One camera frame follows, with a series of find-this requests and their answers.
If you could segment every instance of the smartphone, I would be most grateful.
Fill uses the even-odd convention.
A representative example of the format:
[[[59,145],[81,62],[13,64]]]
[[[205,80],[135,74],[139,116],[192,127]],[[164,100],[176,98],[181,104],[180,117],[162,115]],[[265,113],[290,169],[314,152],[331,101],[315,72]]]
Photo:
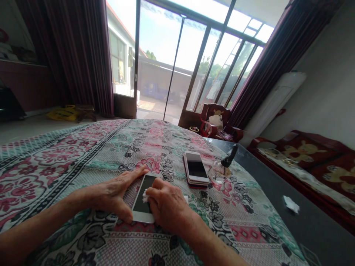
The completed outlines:
[[[201,155],[197,152],[186,151],[184,159],[187,164],[186,175],[190,183],[198,183],[199,185],[204,183],[207,185],[209,178],[204,168]]]
[[[184,163],[184,168],[185,168],[185,172],[187,173],[186,171],[186,163],[185,163],[185,158],[182,157],[182,161]],[[205,184],[205,183],[190,183],[191,180],[189,180],[189,176],[186,174],[186,180],[187,180],[187,185],[190,187],[190,188],[197,188],[197,189],[207,189],[208,186]]]
[[[149,203],[143,203],[143,193],[147,188],[150,188],[153,185],[153,182],[157,177],[162,178],[162,175],[153,173],[147,173],[144,175],[138,194],[133,203],[132,213],[134,221],[148,224],[154,223],[154,217]]]

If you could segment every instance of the wooden sofa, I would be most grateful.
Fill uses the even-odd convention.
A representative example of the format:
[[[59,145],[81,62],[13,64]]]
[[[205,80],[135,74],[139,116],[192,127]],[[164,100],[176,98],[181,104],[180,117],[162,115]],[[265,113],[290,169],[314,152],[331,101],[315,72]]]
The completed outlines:
[[[278,151],[298,161],[298,165],[318,181],[355,202],[355,151],[339,141],[318,134],[293,130],[278,141],[258,137],[248,151],[285,181],[305,195],[325,213],[355,235],[355,216],[349,214],[332,198],[316,192],[311,186],[267,159],[258,150],[262,142],[274,144]]]

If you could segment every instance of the ceiling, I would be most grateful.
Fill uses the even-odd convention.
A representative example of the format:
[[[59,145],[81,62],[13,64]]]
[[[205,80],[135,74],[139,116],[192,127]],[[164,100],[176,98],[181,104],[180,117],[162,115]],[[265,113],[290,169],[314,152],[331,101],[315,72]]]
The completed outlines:
[[[215,0],[226,6],[231,0]],[[234,9],[275,27],[289,0],[237,0]]]

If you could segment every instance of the roof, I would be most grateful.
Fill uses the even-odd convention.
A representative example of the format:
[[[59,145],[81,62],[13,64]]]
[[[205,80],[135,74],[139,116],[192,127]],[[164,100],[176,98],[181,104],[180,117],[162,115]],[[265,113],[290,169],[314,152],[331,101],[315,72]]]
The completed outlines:
[[[133,38],[133,36],[129,33],[128,29],[126,28],[126,26],[123,24],[122,20],[120,20],[120,18],[117,16],[116,12],[112,9],[112,7],[110,6],[110,4],[107,2],[106,0],[106,6],[107,8],[110,10],[110,12],[115,16],[115,18],[117,19],[117,23],[119,23],[122,28],[124,29],[125,33],[130,37],[131,41],[135,44],[135,39]],[[145,54],[145,52],[141,49],[141,47],[139,47],[139,50],[141,51],[141,53],[148,58],[148,56]]]

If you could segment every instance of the yellow bag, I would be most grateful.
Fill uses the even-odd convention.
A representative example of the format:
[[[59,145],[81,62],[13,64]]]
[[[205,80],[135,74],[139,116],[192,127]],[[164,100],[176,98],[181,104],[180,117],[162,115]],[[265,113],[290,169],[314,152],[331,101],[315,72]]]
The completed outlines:
[[[75,105],[66,105],[65,108],[57,108],[47,114],[47,117],[53,120],[74,121],[77,119],[78,112],[75,111]]]

